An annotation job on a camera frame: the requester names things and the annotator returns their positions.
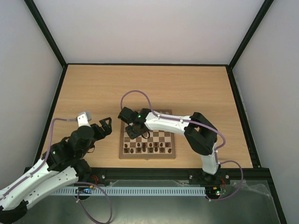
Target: white wall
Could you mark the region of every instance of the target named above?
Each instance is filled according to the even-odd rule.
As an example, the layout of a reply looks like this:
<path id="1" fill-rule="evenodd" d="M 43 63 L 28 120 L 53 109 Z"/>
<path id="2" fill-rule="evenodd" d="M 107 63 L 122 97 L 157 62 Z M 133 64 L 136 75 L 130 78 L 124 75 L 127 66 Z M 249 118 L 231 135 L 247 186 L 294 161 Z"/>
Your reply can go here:
<path id="1" fill-rule="evenodd" d="M 0 1 L 0 189 L 32 165 L 61 71 L 24 1 Z"/>
<path id="2" fill-rule="evenodd" d="M 298 223 L 299 1 L 274 1 L 234 72 L 261 163 Z"/>
<path id="3" fill-rule="evenodd" d="M 263 0 L 35 0 L 68 63 L 229 63 Z"/>

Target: gray floor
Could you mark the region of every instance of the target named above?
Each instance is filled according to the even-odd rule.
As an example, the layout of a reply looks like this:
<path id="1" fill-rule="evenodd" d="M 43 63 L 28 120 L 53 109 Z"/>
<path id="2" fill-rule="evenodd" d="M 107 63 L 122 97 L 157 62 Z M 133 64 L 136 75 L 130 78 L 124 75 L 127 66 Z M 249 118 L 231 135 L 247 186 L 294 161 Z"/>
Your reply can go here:
<path id="1" fill-rule="evenodd" d="M 208 202 L 193 196 L 115 196 L 113 224 L 278 224 L 273 200 L 243 189 L 233 198 Z M 100 222 L 107 221 L 109 207 L 103 196 L 83 202 Z M 72 196 L 49 196 L 16 224 L 91 224 Z"/>

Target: white arm segment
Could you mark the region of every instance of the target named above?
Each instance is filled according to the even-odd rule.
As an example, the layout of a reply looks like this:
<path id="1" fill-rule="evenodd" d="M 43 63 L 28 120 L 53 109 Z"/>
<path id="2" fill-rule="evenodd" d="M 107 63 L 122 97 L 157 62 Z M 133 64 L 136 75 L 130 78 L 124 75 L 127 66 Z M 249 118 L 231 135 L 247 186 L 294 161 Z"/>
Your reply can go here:
<path id="1" fill-rule="evenodd" d="M 176 118 L 183 120 L 191 120 L 190 116 L 174 116 L 168 114 L 160 114 L 163 117 Z M 161 130 L 165 132 L 172 132 L 176 134 L 184 135 L 185 127 L 189 125 L 188 122 L 180 122 L 174 120 L 166 120 L 163 118 L 156 117 L 152 112 L 146 116 L 145 126 L 149 130 Z M 213 146 L 213 153 L 211 155 L 200 155 L 202 161 L 202 170 L 208 174 L 214 175 L 217 172 L 219 164 L 216 162 L 215 151 L 216 143 Z"/>
<path id="2" fill-rule="evenodd" d="M 10 184 L 8 187 L 0 190 L 0 197 L 2 197 L 0 206 L 3 206 L 3 210 L 14 209 L 21 203 L 24 197 L 28 195 L 29 192 L 31 192 L 33 189 L 35 189 L 40 183 L 59 173 L 57 171 L 48 171 L 47 169 L 49 168 L 49 166 L 47 165 L 47 163 L 45 163 L 37 173 L 31 176 L 30 173 L 37 169 L 42 162 L 42 159 L 39 159 L 39 161 L 37 161 L 37 163 L 30 170 L 24 173 L 15 182 Z M 12 186 L 14 186 L 18 181 L 26 176 L 29 176 L 29 178 L 27 178 L 15 189 L 13 189 L 6 197 L 3 197 L 5 192 L 7 192 Z"/>
<path id="3" fill-rule="evenodd" d="M 61 189 L 67 185 L 76 183 L 78 177 L 74 168 L 68 167 L 63 172 L 51 177 L 45 182 L 41 183 L 36 189 L 31 191 L 25 198 L 28 201 L 27 209 L 31 209 L 36 203 L 44 199 L 46 196 L 52 194 L 56 190 Z"/>

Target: wooden table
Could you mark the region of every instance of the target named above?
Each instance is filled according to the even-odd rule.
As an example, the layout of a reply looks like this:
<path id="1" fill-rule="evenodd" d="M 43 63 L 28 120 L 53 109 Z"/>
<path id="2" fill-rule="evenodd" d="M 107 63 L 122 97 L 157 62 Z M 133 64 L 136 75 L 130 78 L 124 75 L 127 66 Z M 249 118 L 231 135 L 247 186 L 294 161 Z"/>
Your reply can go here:
<path id="1" fill-rule="evenodd" d="M 243 168 L 252 168 L 234 97 L 225 67 L 207 66 L 131 66 L 69 65 L 53 118 L 74 118 L 89 110 L 98 123 L 112 118 L 112 134 L 97 141 L 95 151 L 85 159 L 91 167 L 114 168 L 200 168 L 200 155 L 189 146 L 184 136 L 175 135 L 176 159 L 119 159 L 121 121 L 117 119 L 120 100 L 129 90 L 145 92 L 155 108 L 172 109 L 174 115 L 202 113 L 227 139 L 219 150 L 220 161 L 235 160 Z M 124 106 L 148 108 L 145 97 L 132 93 Z M 76 122 L 57 121 L 53 141 L 69 136 L 78 127 Z M 43 152 L 48 145 L 48 137 Z M 227 163 L 222 167 L 236 168 Z"/>

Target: perforated metal strip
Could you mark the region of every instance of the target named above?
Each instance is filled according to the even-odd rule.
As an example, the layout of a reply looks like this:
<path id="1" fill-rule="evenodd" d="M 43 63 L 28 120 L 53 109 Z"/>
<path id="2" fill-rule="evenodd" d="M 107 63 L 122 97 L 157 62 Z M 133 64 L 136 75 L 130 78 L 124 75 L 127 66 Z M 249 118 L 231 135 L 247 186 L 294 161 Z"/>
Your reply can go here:
<path id="1" fill-rule="evenodd" d="M 109 196 L 206 196 L 205 188 L 201 187 L 101 187 Z M 103 196 L 99 190 L 84 190 L 80 195 Z M 78 187 L 64 187 L 54 192 L 54 196 L 77 195 Z"/>

